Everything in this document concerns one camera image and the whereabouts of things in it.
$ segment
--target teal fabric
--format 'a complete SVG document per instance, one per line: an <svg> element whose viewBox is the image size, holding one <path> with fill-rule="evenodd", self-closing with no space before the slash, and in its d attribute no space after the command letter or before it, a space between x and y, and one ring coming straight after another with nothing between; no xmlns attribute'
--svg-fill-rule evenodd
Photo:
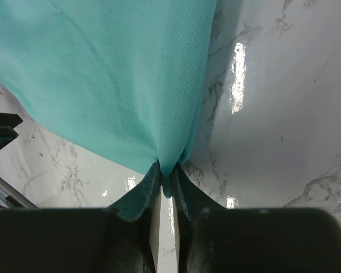
<svg viewBox="0 0 341 273"><path fill-rule="evenodd" d="M0 0L0 83L45 128L140 173L190 155L216 0Z"/></svg>

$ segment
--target black object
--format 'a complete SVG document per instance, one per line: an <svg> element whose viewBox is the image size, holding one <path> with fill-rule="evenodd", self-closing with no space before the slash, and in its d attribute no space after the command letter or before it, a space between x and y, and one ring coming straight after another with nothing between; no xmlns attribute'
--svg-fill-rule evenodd
<svg viewBox="0 0 341 273"><path fill-rule="evenodd" d="M14 127L23 120L16 114L0 113L0 150L17 138Z"/></svg>
<svg viewBox="0 0 341 273"><path fill-rule="evenodd" d="M179 272L341 272L341 229L326 212L228 210L180 166L170 180ZM160 184L155 163L106 209L0 210L0 273L155 272L157 248L149 238L159 228Z"/></svg>
<svg viewBox="0 0 341 273"><path fill-rule="evenodd" d="M9 208L37 208L31 201L0 177L0 200Z"/></svg>

